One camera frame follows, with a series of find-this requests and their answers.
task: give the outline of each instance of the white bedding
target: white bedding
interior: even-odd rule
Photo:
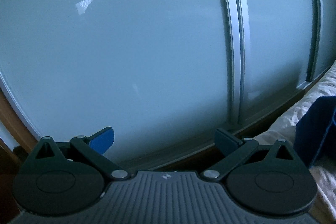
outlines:
[[[273,144],[284,138],[292,146],[295,126],[312,103],[321,96],[336,95],[336,61],[321,80],[296,104],[281,115],[264,133],[254,137],[259,144]],[[310,169],[318,185],[318,195],[310,214],[322,224],[336,221],[336,163],[323,157]]]

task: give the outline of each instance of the ribbed surface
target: ribbed surface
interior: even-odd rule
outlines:
[[[194,172],[147,172],[114,182],[92,207],[66,217],[20,214],[12,224],[317,224],[308,214],[293,219],[268,219],[237,206],[217,183]]]

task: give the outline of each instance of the seam on blue fabric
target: seam on blue fabric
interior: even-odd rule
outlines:
[[[334,120],[335,115],[336,115],[336,107],[334,108],[334,114],[333,114],[332,118],[330,119],[329,125],[327,126],[327,128],[326,128],[326,130],[325,130],[325,132],[324,132],[324,135],[323,135],[322,141],[321,141],[321,143],[320,143],[320,146],[319,146],[319,148],[318,148],[318,150],[317,150],[317,152],[316,152],[316,154],[315,154],[313,160],[310,162],[310,165],[309,165],[308,169],[310,169],[310,168],[313,166],[313,164],[314,164],[316,158],[318,157],[318,155],[319,155],[319,153],[320,153],[320,150],[321,150],[321,148],[322,148],[322,146],[323,146],[324,140],[325,140],[325,138],[326,138],[327,135],[328,135],[328,131],[329,131],[330,127],[331,127],[333,124],[335,124],[335,120]]]

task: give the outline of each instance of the black circular disc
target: black circular disc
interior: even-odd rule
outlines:
[[[45,216],[78,212],[94,203],[103,189],[104,179],[95,168],[70,161],[36,166],[34,172],[18,174],[13,182],[18,204]]]
[[[313,204],[317,186],[309,171],[251,163],[233,170],[226,187],[243,207],[266,216],[292,216]]]

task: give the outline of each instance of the metal screw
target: metal screw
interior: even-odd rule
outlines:
[[[220,173],[216,170],[205,170],[203,175],[206,178],[215,179],[219,177]]]
[[[116,179],[124,179],[125,177],[128,176],[128,173],[127,171],[125,170],[114,170],[112,173],[111,173],[112,177],[116,178]]]

